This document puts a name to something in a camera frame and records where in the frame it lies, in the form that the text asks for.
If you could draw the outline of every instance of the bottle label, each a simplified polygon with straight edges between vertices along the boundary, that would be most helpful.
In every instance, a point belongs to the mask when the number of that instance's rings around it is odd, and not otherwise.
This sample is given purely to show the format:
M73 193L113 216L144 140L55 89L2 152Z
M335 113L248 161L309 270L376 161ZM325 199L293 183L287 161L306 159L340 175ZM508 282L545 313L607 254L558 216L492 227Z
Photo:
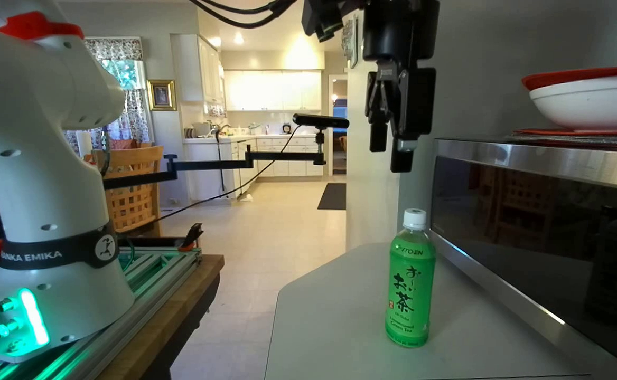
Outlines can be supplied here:
M402 345L428 337L436 258L410 258L394 249L389 270L386 336Z

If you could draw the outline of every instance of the bottle cap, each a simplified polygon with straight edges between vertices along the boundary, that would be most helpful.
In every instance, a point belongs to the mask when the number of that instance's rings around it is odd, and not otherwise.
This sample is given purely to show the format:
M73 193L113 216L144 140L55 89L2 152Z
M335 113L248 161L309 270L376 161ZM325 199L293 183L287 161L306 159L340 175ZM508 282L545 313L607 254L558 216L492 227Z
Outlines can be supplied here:
M427 227L427 210L425 209L405 209L402 216L402 226L410 229Z

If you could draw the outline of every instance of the wicker basket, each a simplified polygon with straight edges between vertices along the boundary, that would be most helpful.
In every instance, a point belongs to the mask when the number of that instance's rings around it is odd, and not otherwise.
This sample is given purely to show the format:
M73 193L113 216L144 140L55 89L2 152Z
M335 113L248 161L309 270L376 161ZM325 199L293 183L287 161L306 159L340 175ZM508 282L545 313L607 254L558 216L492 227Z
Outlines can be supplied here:
M113 149L109 167L104 178L132 178L157 173L162 149L159 146L140 146L129 149ZM94 154L99 167L105 162L104 152ZM105 190L105 205L117 231L141 227L159 218L159 186L129 186Z

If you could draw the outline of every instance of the microwave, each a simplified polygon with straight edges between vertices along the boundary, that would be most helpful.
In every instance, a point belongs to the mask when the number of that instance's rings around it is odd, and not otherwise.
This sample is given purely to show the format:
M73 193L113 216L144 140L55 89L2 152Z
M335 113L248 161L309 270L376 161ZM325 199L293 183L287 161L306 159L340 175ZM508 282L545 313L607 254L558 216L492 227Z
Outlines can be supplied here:
M432 229L508 310L617 380L617 146L438 140Z

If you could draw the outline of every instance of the doorway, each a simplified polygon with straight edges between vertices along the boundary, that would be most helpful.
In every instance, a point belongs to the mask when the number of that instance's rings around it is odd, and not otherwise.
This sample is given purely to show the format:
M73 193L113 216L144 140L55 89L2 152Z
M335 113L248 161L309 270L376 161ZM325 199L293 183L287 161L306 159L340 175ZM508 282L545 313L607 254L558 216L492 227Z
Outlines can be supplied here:
M347 75L330 75L330 101L331 101L331 115L347 118L348 97L347 97ZM331 143L331 175L347 175L347 142L348 129L331 129L333 143Z

